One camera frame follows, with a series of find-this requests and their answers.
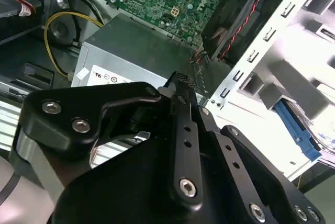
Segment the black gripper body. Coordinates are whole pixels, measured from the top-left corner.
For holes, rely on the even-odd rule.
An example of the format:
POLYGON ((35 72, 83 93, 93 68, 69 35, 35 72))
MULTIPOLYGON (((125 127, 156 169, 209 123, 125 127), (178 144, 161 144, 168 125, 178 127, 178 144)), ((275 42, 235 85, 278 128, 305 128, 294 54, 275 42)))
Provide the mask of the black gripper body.
POLYGON ((149 140, 75 179, 53 223, 252 223, 232 141, 202 135, 199 150, 149 140))

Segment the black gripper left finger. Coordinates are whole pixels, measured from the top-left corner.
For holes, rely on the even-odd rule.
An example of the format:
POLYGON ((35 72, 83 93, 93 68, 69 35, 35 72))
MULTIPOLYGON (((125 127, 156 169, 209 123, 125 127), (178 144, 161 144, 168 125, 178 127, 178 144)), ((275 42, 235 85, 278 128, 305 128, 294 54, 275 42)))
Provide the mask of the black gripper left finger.
POLYGON ((146 141, 199 150, 197 110, 192 83, 177 72, 159 88, 133 82, 34 92, 20 114, 18 156, 57 205, 75 179, 146 141))

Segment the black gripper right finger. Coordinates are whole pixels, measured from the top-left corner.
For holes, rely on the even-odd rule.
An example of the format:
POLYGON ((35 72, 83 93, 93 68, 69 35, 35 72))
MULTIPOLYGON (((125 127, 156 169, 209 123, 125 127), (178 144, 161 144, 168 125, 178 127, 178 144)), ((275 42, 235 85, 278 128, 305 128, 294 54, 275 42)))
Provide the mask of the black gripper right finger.
POLYGON ((227 223, 325 223, 308 200, 233 126, 219 129, 205 107, 198 108, 203 145, 214 159, 215 205, 227 223))

